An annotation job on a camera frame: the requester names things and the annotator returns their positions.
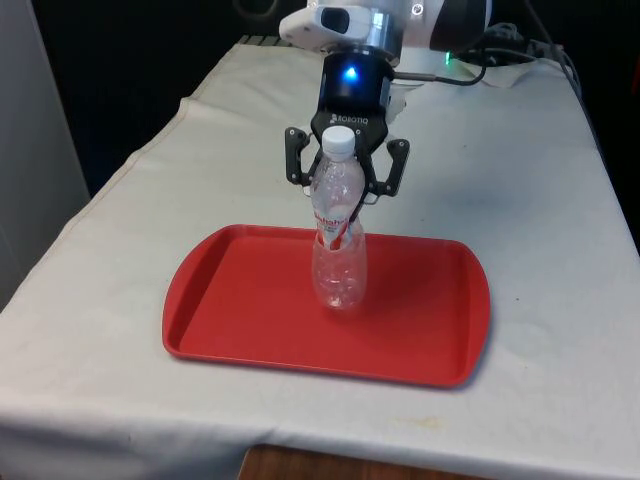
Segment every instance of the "bottle cap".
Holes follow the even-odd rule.
[[[329,127],[322,134],[322,150],[335,161],[351,157],[356,150],[356,136],[349,127]]]

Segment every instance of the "white tablecloth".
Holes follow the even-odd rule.
[[[472,382],[438,391],[184,363],[161,343],[169,282],[236,223],[311,227],[283,132],[321,61],[234,48],[64,230],[0,316],[0,474],[233,478],[273,443],[502,479],[640,478],[640,262],[566,80],[426,85],[392,133],[401,193],[368,231],[469,245],[493,329]]]

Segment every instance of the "red tray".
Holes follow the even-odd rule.
[[[193,250],[164,308],[174,356],[454,387],[489,330],[489,288],[464,245],[367,235],[369,286],[356,311],[320,307],[315,232],[232,226]]]

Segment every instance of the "blue light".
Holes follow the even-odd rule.
[[[342,74],[342,78],[345,82],[356,83],[360,79],[360,75],[358,75],[358,71],[355,67],[349,67]]]

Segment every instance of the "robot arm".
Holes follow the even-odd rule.
[[[484,33],[491,0],[321,0],[280,25],[280,36],[305,50],[330,53],[357,45],[393,66],[402,47],[459,51]]]
[[[282,21],[282,38],[325,55],[311,129],[320,144],[330,126],[344,125],[356,133],[358,160],[367,179],[360,207],[382,195],[396,196],[408,159],[407,140],[387,143],[391,173],[384,182],[376,178],[372,155],[388,135],[393,67],[400,62],[403,45],[463,50],[483,35],[490,15],[491,0],[309,0],[306,9]],[[303,187],[311,184],[321,158],[318,152],[311,170],[302,172],[301,153],[308,144],[305,132],[287,129],[287,179]]]

